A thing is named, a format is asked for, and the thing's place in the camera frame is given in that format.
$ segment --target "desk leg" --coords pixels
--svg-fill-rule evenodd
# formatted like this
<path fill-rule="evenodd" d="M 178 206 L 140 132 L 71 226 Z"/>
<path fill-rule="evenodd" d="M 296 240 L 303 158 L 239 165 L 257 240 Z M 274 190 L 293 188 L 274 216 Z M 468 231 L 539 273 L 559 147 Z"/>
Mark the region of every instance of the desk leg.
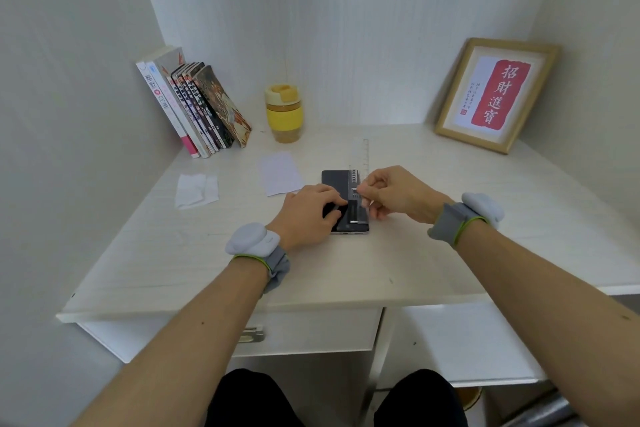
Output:
<path fill-rule="evenodd" d="M 363 425 L 367 414 L 369 413 L 371 399 L 373 398 L 373 393 L 378 386 L 378 380 L 380 379 L 382 366 L 385 364 L 385 359 L 387 358 L 387 352 L 389 351 L 389 345 L 391 344 L 391 338 L 394 334 L 396 318 L 399 312 L 399 307 L 385 307 L 382 311 L 380 325 L 378 326 L 378 334 L 376 334 L 376 342 L 373 345 L 373 359 L 369 370 L 369 377 L 367 379 L 367 385 L 364 390 L 364 396 L 362 403 L 360 404 L 360 411 L 356 422 L 357 426 Z"/>

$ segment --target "black pants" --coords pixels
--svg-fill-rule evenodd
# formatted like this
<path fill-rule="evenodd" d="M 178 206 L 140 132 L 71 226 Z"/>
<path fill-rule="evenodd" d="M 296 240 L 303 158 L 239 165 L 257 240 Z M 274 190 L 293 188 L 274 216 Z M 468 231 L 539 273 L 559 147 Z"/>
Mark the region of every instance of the black pants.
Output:
<path fill-rule="evenodd" d="M 274 425 L 304 427 L 269 375 L 247 369 L 222 377 L 207 411 L 205 427 Z M 453 387 L 431 370 L 400 380 L 374 415 L 376 427 L 467 427 Z"/>

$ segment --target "paper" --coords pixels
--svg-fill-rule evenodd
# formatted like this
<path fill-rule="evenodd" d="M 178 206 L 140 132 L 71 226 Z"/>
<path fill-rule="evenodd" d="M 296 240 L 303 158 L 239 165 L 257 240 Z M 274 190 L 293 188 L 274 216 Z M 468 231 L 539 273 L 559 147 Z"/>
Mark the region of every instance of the paper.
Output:
<path fill-rule="evenodd" d="M 304 182 L 289 152 L 278 152 L 260 159 L 262 187 L 267 196 L 302 189 Z"/>
<path fill-rule="evenodd" d="M 181 174 L 175 190 L 175 207 L 190 209 L 218 201 L 218 177 L 205 174 Z"/>

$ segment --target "wooden picture frame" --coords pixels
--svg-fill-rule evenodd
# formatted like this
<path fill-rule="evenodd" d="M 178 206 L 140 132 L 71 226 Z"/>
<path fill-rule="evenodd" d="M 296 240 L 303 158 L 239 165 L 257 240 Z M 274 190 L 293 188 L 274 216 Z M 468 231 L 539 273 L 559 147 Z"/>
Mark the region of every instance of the wooden picture frame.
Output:
<path fill-rule="evenodd" d="M 560 49 L 555 44 L 472 37 L 435 132 L 509 153 Z"/>

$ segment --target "transparent ruler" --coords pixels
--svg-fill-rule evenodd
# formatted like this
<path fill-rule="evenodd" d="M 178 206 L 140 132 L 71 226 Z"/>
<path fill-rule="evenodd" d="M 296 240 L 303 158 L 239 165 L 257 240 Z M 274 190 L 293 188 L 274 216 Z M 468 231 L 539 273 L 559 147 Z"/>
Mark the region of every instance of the transparent ruler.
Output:
<path fill-rule="evenodd" d="M 349 223 L 368 223 L 369 214 L 362 207 L 362 197 L 356 188 L 369 175 L 369 139 L 356 138 L 349 158 Z"/>

